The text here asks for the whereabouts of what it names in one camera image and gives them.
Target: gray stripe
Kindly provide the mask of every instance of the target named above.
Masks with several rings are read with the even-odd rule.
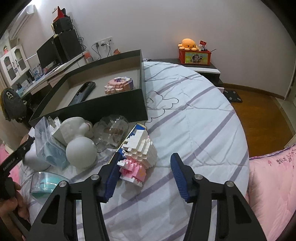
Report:
[[[88,175],[93,169],[98,168],[99,166],[104,165],[105,162],[110,160],[110,156],[107,156],[105,159],[103,159],[102,161],[98,161],[98,163],[95,166],[91,166],[88,169],[84,170],[83,172],[77,174],[76,176],[74,176],[73,178],[70,179],[71,182],[76,182],[77,180],[83,178],[84,176]]]
[[[33,200],[32,202],[29,203],[29,207],[31,207],[32,205],[34,205],[35,203],[37,203],[36,200]]]
[[[236,170],[234,171],[233,175],[231,176],[230,180],[231,181],[235,181],[236,178],[238,177],[243,165],[246,163],[247,159],[248,159],[248,156],[249,156],[249,152],[248,152],[248,149],[244,155],[244,157],[242,158],[240,164],[238,165],[238,167],[236,168]],[[212,206],[212,210],[214,209],[214,207],[216,207],[217,205],[217,202]],[[177,232],[173,233],[172,235],[170,235],[169,237],[163,239],[162,241],[173,241],[173,240],[176,240],[177,238],[181,237],[183,234],[185,234],[187,230],[187,225],[184,226],[183,228],[181,228],[180,230],[178,230]]]
[[[153,132],[157,127],[161,126],[163,123],[167,122],[173,116],[175,116],[176,114],[178,114],[181,110],[184,110],[194,100],[196,100],[197,98],[201,97],[203,94],[207,93],[208,91],[210,91],[211,89],[214,89],[214,88],[215,88],[215,86],[210,86],[210,87],[206,88],[205,90],[203,90],[202,92],[200,92],[196,96],[194,96],[185,105],[178,107],[178,109],[176,109],[172,113],[168,114],[167,116],[165,116],[164,118],[162,118],[160,121],[156,122],[151,128],[148,129],[149,134],[151,134],[151,132]]]
[[[224,118],[224,120],[217,126],[217,128],[204,140],[204,142],[189,156],[185,159],[184,164],[189,165],[210,143],[211,141],[218,135],[218,133],[223,129],[223,127],[227,124],[230,118],[233,116],[233,112],[229,112],[228,115]]]
[[[22,184],[20,184],[21,187],[23,187],[28,181],[31,181],[31,178],[32,178],[33,174],[34,174],[34,173],[30,174],[30,175],[26,178],[26,180],[24,180],[24,182],[23,182]]]
[[[249,151],[248,151],[248,149],[247,149],[246,154],[244,155],[242,161],[240,162],[240,164],[238,165],[238,167],[236,168],[236,170],[235,170],[234,173],[232,174],[232,176],[231,176],[231,178],[230,178],[231,181],[234,182],[234,181],[236,180],[236,178],[238,177],[238,175],[239,175],[239,173],[240,173],[242,167],[243,167],[244,164],[246,163],[248,157],[249,157]]]
[[[78,230],[78,229],[82,229],[82,228],[83,228],[83,223],[79,223],[79,224],[77,224],[76,227],[77,227],[77,230]]]
[[[175,81],[175,82],[173,82],[173,83],[167,85],[166,87],[164,87],[164,88],[158,90],[157,93],[161,94],[161,93],[165,92],[166,90],[172,88],[174,85],[177,85],[177,84],[183,82],[184,80],[188,80],[189,78],[191,78],[191,77],[193,77],[193,76],[196,76],[196,75],[198,75],[198,74],[199,74],[199,73],[195,73],[195,74],[189,75],[189,76],[187,76],[187,77],[184,77],[184,78],[182,78],[181,80],[177,80],[177,81]]]
[[[155,65],[159,65],[159,64],[162,64],[162,65],[171,65],[172,63],[167,63],[165,64],[164,62],[157,62],[156,64],[152,64],[152,65],[149,65],[147,68],[144,68],[144,70],[147,70]]]
[[[232,112],[229,112],[229,114],[225,117],[225,119],[218,125],[218,127],[213,131],[213,133],[211,133],[207,139],[205,139],[205,141],[200,145],[202,148],[205,148],[208,144],[210,144],[210,142],[215,138],[215,136],[222,130],[222,128],[227,124],[227,122],[230,120],[231,116],[233,115]],[[201,147],[198,147],[194,153],[192,153],[189,157],[187,157],[184,161],[185,164],[189,164],[191,161],[194,160],[194,158],[201,153],[201,151],[203,150]],[[115,207],[114,209],[112,209],[111,211],[107,212],[104,214],[104,219],[108,219],[113,217],[114,215],[118,214],[119,212],[129,208],[130,206],[134,205],[135,203],[137,203],[138,201],[146,198],[147,196],[149,196],[151,193],[155,192],[156,190],[158,190],[159,188],[161,188],[162,186],[164,186],[168,181],[170,181],[171,179],[173,179],[173,173],[170,172],[168,173],[166,176],[164,176],[163,178],[161,178],[159,181],[157,181],[155,184],[153,184],[152,186],[148,187],[146,190],[142,191],[141,193],[139,193],[137,196],[134,196],[133,198],[131,198],[130,200],[126,201],[125,203]]]
[[[155,76],[159,75],[161,72],[163,72],[163,71],[165,71],[165,70],[167,70],[167,69],[177,68],[178,66],[180,66],[180,65],[177,65],[177,66],[173,65],[173,66],[166,67],[166,68],[162,69],[161,71],[159,71],[157,74],[155,74],[155,75],[149,77],[149,78],[146,79],[145,81],[148,81],[149,79],[154,78]]]
[[[162,241],[172,241],[172,240],[176,240],[177,238],[181,237],[183,234],[185,234],[187,229],[187,225],[183,228],[181,228],[180,230],[178,230],[177,232],[171,234],[170,236],[168,236],[167,238],[163,239]]]

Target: human hand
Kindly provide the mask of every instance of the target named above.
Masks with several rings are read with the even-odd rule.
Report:
[[[15,183],[15,189],[21,190],[21,186]],[[9,217],[9,213],[16,208],[17,213],[21,218],[26,220],[29,219],[29,211],[24,203],[22,195],[20,195],[18,191],[15,192],[15,197],[0,201],[0,217],[13,237],[18,241],[23,241],[22,233]]]

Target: clear plastic box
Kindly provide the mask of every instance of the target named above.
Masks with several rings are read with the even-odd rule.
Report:
[[[66,148],[51,135],[49,123],[45,117],[35,126],[35,142],[38,157],[60,169],[69,165]]]
[[[38,203],[44,204],[61,181],[71,183],[69,179],[54,173],[36,172],[32,177],[30,195]]]

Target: white cabinet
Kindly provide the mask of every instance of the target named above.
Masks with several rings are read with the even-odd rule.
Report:
[[[6,77],[7,84],[11,86],[20,77],[16,64],[13,62],[13,57],[11,52],[9,51],[7,54],[5,54],[0,59],[0,62],[1,62],[1,70]]]
[[[18,45],[14,47],[10,52],[12,54],[13,61],[17,65],[17,70],[20,76],[22,76],[24,73],[26,73],[30,69],[28,61],[26,61],[26,56],[22,49],[22,46]]]
[[[14,47],[0,58],[0,66],[2,74],[6,77],[9,86],[12,86],[12,84],[30,69],[21,45]]]

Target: black cable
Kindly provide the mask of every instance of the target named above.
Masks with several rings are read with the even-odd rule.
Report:
[[[101,59],[102,57],[101,57],[101,55],[100,55],[100,53],[99,53],[98,47],[97,47],[97,51],[98,51],[98,52],[93,48],[94,45],[96,45],[96,44],[93,44],[93,45],[91,46],[91,48],[92,48],[92,50],[95,51],[95,53],[99,56],[99,57],[95,60],[95,61],[97,61],[97,60]]]
[[[74,28],[75,33],[78,36],[78,41],[79,41],[79,44],[81,46],[82,52],[84,52],[86,50],[86,46],[83,44],[84,38],[79,36],[79,34],[77,32],[77,29],[76,29],[76,27],[73,24],[72,24],[72,26]]]
[[[178,98],[172,97],[172,98],[164,99],[164,98],[163,98],[163,95],[157,93],[156,91],[150,91],[150,92],[147,93],[147,95],[148,95],[149,93],[151,93],[151,92],[155,92],[157,95],[160,95],[160,96],[162,97],[162,100],[176,99],[177,102],[176,102],[176,103],[172,103],[172,107],[174,106],[174,104],[178,104],[178,103],[179,103],[179,99],[178,99]],[[162,113],[161,115],[159,115],[159,116],[157,116],[157,117],[150,117],[150,118],[151,118],[151,121],[145,121],[144,125],[146,125],[146,123],[150,123],[150,122],[152,122],[153,119],[156,119],[156,118],[159,118],[159,117],[163,116],[163,115],[165,114],[165,110],[170,110],[170,109],[172,109],[172,107],[171,107],[171,108],[167,108],[167,109],[163,108],[163,113]]]
[[[111,44],[110,44],[110,41],[111,41],[111,40],[108,40],[108,42],[109,42],[109,48],[110,48],[110,55],[112,56],[112,50],[111,50]]]
[[[107,55],[107,57],[109,56],[109,54],[110,54],[110,51],[111,51],[110,44],[109,44],[108,46],[109,46],[109,52],[108,52],[108,55]]]

